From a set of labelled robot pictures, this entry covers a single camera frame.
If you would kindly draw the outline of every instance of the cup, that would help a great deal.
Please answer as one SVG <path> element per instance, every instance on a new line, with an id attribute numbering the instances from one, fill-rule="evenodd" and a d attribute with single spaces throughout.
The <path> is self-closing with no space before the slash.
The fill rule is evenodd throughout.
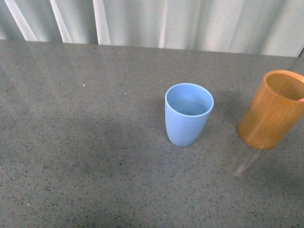
<path id="1" fill-rule="evenodd" d="M 273 70 L 265 74 L 244 114 L 238 132 L 258 149 L 275 147 L 304 115 L 304 77 Z"/>
<path id="2" fill-rule="evenodd" d="M 211 93 L 199 85 L 181 83 L 168 89 L 165 95 L 165 120 L 170 141 L 177 146 L 193 143 L 213 105 Z"/>

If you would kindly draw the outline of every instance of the blue cup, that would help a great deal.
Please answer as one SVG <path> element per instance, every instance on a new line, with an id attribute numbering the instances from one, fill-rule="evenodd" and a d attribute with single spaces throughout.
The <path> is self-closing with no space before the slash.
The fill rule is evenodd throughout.
<path id="1" fill-rule="evenodd" d="M 172 86 L 165 95 L 166 129 L 177 146 L 193 143 L 202 131 L 213 108 L 211 93 L 196 84 Z"/>

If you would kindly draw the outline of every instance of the curtain fold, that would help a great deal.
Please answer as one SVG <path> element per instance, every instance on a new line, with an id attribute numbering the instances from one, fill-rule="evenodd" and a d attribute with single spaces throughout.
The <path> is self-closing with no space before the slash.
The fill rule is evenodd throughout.
<path id="1" fill-rule="evenodd" d="M 0 38 L 298 57 L 303 12 L 303 0 L 0 0 Z"/>

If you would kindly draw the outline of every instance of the orange cup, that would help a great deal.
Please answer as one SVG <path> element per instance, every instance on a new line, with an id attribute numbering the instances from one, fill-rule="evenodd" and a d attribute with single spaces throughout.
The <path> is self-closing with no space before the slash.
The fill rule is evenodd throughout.
<path id="1" fill-rule="evenodd" d="M 285 70 L 265 74 L 238 133 L 258 149 L 275 147 L 304 115 L 304 76 Z"/>

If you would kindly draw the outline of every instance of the wood grain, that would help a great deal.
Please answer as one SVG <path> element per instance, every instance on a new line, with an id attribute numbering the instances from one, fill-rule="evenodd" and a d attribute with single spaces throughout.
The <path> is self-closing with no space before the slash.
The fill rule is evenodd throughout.
<path id="1" fill-rule="evenodd" d="M 249 145 L 259 149 L 275 147 L 304 115 L 304 77 L 274 70 L 265 74 L 238 132 Z"/>

